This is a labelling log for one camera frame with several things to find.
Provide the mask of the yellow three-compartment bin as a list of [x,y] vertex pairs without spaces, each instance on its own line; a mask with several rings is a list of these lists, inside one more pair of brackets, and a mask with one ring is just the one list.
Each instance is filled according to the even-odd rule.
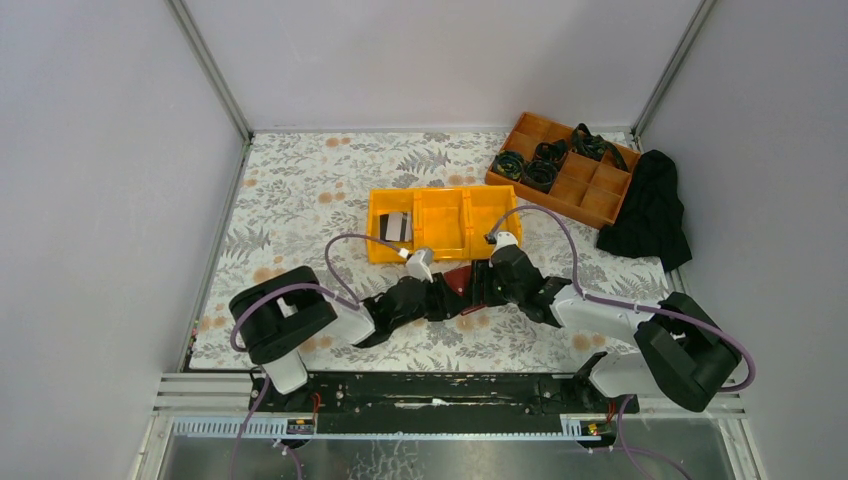
[[[471,186],[455,188],[409,188],[372,190],[369,194],[366,242],[371,263],[397,263],[401,257],[394,246],[413,252],[423,247],[434,251],[436,260],[479,260],[493,253],[484,239],[492,228],[509,231],[520,240],[522,226],[517,216],[501,218],[517,206],[510,186]],[[410,212],[413,239],[386,242],[379,238],[379,216],[389,212]]]

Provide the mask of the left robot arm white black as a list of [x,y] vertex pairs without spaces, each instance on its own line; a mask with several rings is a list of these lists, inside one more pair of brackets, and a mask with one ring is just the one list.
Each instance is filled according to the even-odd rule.
[[236,321],[231,346],[264,372],[272,398],[296,411],[309,401],[311,388],[299,348],[315,335],[371,348],[407,324],[448,320],[469,306],[441,274],[431,281],[404,276],[385,292],[356,303],[322,286],[312,268],[301,266],[230,300]]

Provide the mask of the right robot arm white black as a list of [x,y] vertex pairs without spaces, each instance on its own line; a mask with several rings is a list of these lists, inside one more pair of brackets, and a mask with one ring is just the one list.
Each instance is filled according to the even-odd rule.
[[566,278],[545,276],[515,245],[478,261],[477,304],[511,304],[529,320],[588,331],[629,345],[625,353],[593,355],[575,372],[575,402],[597,412],[612,398],[662,394],[677,406],[702,412],[739,365],[739,348],[689,296],[674,292],[658,305],[601,298]]

